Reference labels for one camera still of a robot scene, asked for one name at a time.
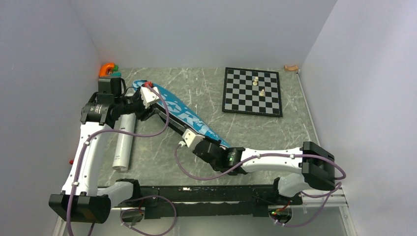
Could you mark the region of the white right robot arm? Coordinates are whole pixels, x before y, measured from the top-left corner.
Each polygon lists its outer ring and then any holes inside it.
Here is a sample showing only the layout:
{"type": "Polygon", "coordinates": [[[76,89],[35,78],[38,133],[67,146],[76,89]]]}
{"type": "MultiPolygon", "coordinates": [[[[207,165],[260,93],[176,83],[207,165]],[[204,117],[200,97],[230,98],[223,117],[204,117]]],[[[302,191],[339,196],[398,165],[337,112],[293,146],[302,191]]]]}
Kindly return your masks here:
{"type": "Polygon", "coordinates": [[[256,150],[244,147],[222,147],[203,139],[193,154],[226,175],[246,175],[258,171],[288,172],[275,179],[271,198],[283,204],[297,193],[313,188],[322,191],[335,189],[334,156],[314,142],[287,150],[256,150]]]}

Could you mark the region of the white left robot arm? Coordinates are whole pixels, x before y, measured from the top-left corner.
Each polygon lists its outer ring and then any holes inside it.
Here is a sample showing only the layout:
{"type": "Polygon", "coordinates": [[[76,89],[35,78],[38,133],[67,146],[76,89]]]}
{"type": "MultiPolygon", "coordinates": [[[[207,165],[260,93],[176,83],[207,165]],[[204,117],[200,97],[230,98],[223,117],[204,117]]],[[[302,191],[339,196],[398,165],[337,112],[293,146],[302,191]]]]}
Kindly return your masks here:
{"type": "Polygon", "coordinates": [[[100,191],[98,176],[104,148],[122,115],[141,119],[163,101],[155,84],[145,82],[133,95],[127,95],[124,79],[101,77],[98,91],[81,109],[80,139],[68,178],[59,194],[52,194],[49,207],[67,223],[104,223],[110,210],[120,203],[136,206],[142,197],[135,179],[119,179],[100,191]]]}

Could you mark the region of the white shuttlecock tube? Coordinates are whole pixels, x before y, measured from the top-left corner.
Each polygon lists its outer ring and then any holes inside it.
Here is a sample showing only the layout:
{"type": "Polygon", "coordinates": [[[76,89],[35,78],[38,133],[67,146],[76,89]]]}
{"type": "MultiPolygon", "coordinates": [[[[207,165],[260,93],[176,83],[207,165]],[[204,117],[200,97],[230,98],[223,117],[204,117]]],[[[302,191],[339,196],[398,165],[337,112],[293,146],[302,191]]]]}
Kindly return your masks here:
{"type": "MultiPolygon", "coordinates": [[[[122,115],[120,117],[119,130],[133,133],[136,125],[134,114],[122,115]]],[[[132,148],[133,136],[118,134],[118,141],[113,161],[113,169],[117,172],[128,170],[132,148]]]]}

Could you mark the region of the blue racket bag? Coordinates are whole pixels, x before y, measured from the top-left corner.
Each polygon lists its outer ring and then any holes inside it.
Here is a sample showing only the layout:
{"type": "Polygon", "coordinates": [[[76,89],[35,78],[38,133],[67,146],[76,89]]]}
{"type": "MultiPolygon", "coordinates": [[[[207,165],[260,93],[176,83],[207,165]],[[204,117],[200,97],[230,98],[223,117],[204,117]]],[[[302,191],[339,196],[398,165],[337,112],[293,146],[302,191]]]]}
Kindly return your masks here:
{"type": "MultiPolygon", "coordinates": [[[[133,87],[139,91],[141,87],[145,87],[146,80],[135,80],[133,87]]],[[[194,111],[192,111],[185,103],[183,103],[173,93],[163,88],[162,86],[153,83],[154,87],[157,87],[159,94],[163,101],[168,106],[169,111],[169,127],[179,133],[181,136],[186,129],[191,129],[197,134],[203,135],[205,138],[211,138],[214,140],[220,140],[221,148],[227,149],[230,145],[215,133],[194,111]]]]}

